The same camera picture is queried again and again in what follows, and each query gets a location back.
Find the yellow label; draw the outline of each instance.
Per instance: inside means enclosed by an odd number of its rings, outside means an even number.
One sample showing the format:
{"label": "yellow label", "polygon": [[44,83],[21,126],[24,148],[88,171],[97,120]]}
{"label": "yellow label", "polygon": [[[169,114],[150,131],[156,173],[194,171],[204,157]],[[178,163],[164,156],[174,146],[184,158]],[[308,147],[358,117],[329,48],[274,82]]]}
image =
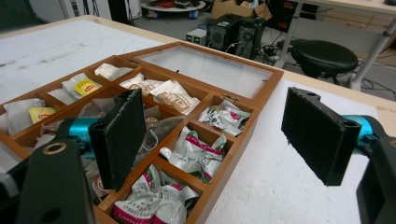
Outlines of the yellow label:
{"label": "yellow label", "polygon": [[32,119],[33,123],[37,123],[54,113],[55,110],[51,107],[32,107],[29,109],[30,118]]}
{"label": "yellow label", "polygon": [[75,85],[75,91],[86,96],[93,91],[96,91],[99,87],[90,79],[84,78]]}

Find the table surface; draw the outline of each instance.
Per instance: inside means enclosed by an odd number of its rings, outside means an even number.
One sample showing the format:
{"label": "table surface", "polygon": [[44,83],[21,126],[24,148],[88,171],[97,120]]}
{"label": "table surface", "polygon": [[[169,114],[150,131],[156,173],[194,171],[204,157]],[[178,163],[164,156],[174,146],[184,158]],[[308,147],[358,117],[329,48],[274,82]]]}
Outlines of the table surface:
{"label": "table surface", "polygon": [[[94,16],[1,35],[0,103],[110,55],[174,41]],[[207,223],[360,223],[356,187],[367,159],[353,155],[342,186],[323,186],[280,131],[288,87],[321,95],[339,114],[378,118],[396,135],[396,103],[285,71]],[[4,170],[17,162],[0,152]]]}

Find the white table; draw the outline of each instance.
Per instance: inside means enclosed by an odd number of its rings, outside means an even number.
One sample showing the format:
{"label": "white table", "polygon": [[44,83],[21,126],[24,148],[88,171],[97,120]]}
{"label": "white table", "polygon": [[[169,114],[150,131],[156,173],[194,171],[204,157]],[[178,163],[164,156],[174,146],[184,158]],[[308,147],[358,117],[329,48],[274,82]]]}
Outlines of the white table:
{"label": "white table", "polygon": [[[297,8],[292,17],[288,35],[283,49],[276,62],[276,67],[282,67],[286,61],[288,46],[294,36],[305,39],[327,40],[352,50],[369,52],[368,58],[359,70],[352,75],[349,88],[361,90],[361,80],[364,78],[382,48],[396,30],[396,7],[388,6],[384,0],[292,0],[297,2]],[[376,34],[357,28],[348,29],[345,26],[329,24],[321,21],[310,21],[300,18],[303,4],[312,4],[324,7],[341,7],[351,10],[365,11],[374,14],[387,15],[393,18],[389,28],[383,34]]]}
{"label": "white table", "polygon": [[[70,26],[73,34],[65,34]],[[0,48],[7,51],[1,60],[14,63],[0,67],[7,78],[6,83],[0,79],[0,102],[112,54],[173,41],[93,16],[2,35]],[[337,113],[378,118],[388,134],[396,135],[396,103],[285,71],[206,223],[360,223],[355,191],[367,159],[353,156],[342,186],[324,187],[280,131],[290,86],[320,94],[321,102]],[[0,153],[3,170],[18,162],[6,149]]]}

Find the cardboard box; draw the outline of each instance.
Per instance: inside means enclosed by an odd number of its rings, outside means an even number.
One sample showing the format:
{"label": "cardboard box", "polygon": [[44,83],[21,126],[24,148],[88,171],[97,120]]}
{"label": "cardboard box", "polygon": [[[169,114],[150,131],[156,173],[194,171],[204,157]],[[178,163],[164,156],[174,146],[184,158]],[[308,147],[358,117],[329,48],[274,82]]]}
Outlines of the cardboard box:
{"label": "cardboard box", "polygon": [[260,4],[255,8],[250,8],[246,6],[246,3],[243,6],[237,5],[235,0],[216,0],[212,8],[212,13],[210,14],[210,19],[217,19],[226,13],[232,13],[243,17],[257,16],[266,19],[267,21],[272,18],[270,9],[263,2],[260,2]]}

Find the black stool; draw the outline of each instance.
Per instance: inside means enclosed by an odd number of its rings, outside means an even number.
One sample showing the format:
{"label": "black stool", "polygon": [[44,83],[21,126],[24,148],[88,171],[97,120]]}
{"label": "black stool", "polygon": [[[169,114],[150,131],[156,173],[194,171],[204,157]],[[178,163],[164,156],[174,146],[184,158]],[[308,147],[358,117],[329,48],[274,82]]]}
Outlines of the black stool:
{"label": "black stool", "polygon": [[322,40],[298,42],[293,46],[291,56],[307,76],[332,77],[337,85],[338,74],[351,72],[358,66],[358,57],[351,50]]}

